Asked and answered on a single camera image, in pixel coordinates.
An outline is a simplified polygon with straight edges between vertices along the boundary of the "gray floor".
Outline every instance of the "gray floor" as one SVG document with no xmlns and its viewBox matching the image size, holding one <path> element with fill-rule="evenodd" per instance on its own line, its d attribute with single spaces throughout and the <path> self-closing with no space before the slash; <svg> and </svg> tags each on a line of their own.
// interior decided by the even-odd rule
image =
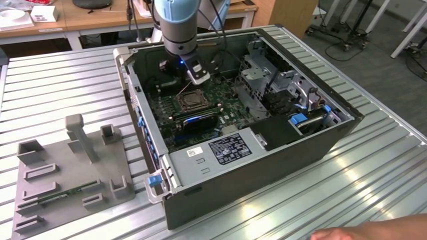
<svg viewBox="0 0 427 240">
<path fill-rule="evenodd" d="M 330 9 L 334 0 L 320 0 L 323 9 Z M 338 22 L 338 16 L 344 9 L 347 1 L 342 0 L 328 27 Z M 348 24 L 352 26 L 363 3 L 359 2 L 348 18 Z M 367 25 L 376 14 L 376 9 L 371 7 L 367 12 L 360 29 L 366 29 Z M 370 44 L 364 51 L 350 61 L 340 62 L 326 55 L 326 48 L 331 43 L 339 40 L 315 32 L 311 36 L 306 36 L 303 41 L 308 46 L 344 72 L 344 74 L 386 104 L 386 106 L 424 134 L 427 135 L 427 82 L 420 80 L 407 69 L 406 58 L 407 53 L 403 52 L 396 59 L 390 57 L 396 46 L 406 37 L 402 29 L 407 25 L 390 15 L 383 15 L 376 28 L 370 34 Z M 414 42 L 419 42 L 426 37 L 424 33 L 419 33 Z M 340 49 L 328 51 L 336 59 L 347 59 L 360 49 L 355 48 L 350 52 Z M 422 69 L 415 65 L 414 61 L 408 61 L 412 70 L 422 74 Z"/>
</svg>

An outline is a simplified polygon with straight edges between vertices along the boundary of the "metal table surface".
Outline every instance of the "metal table surface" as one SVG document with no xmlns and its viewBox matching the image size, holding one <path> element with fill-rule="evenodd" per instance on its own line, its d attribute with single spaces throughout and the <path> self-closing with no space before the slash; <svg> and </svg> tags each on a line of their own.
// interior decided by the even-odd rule
<svg viewBox="0 0 427 240">
<path fill-rule="evenodd" d="M 63 117 L 75 113 L 85 132 L 107 123 L 120 127 L 136 198 L 31 239 L 296 240 L 318 228 L 427 213 L 426 137 L 285 29 L 264 30 L 366 115 L 324 158 L 168 230 L 163 206 L 149 203 L 141 182 L 148 169 L 116 74 L 117 46 L 15 58 L 1 68 L 0 240 L 12 232 L 17 143 L 67 139 Z"/>
</svg>

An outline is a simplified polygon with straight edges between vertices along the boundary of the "cpu socket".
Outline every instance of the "cpu socket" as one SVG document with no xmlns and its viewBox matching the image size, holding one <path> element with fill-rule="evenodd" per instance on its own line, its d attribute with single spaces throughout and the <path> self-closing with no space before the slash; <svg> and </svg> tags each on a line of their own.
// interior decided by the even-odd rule
<svg viewBox="0 0 427 240">
<path fill-rule="evenodd" d="M 204 97 L 203 91 L 200 89 L 183 92 L 177 96 L 177 101 L 184 112 L 192 112 L 195 110 L 204 109 L 211 104 Z"/>
</svg>

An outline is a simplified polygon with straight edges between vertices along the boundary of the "circuit board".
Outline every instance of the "circuit board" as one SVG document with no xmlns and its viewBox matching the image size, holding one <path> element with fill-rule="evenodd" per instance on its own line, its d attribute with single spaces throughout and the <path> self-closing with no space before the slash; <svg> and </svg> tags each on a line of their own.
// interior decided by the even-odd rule
<svg viewBox="0 0 427 240">
<path fill-rule="evenodd" d="M 160 88 L 147 93 L 149 107 L 169 152 L 217 138 L 227 126 L 235 126 L 240 130 L 256 121 L 235 93 L 233 80 L 212 78 L 199 86 L 191 84 L 185 91 L 177 93 L 179 91 L 164 91 Z M 193 134 L 179 134 L 180 124 L 185 120 L 209 114 L 217 116 L 213 128 L 209 127 Z"/>
</svg>

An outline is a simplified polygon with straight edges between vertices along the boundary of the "sticker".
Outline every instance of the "sticker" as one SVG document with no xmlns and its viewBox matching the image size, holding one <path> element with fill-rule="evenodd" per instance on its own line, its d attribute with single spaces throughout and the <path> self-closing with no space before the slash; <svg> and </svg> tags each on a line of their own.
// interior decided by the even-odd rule
<svg viewBox="0 0 427 240">
<path fill-rule="evenodd" d="M 229 164 L 252 154 L 239 133 L 211 142 L 208 146 L 211 147 L 216 160 L 221 165 Z"/>
<path fill-rule="evenodd" d="M 40 29 L 39 32 L 40 33 L 45 33 L 45 32 L 56 32 L 56 31 L 63 31 L 63 28 L 48 28 L 48 29 Z"/>
<path fill-rule="evenodd" d="M 197 154 L 201 154 L 201 153 L 203 153 L 203 150 L 201 150 L 201 147 L 199 146 L 196 148 L 187 150 L 188 157 L 196 156 Z"/>
</svg>

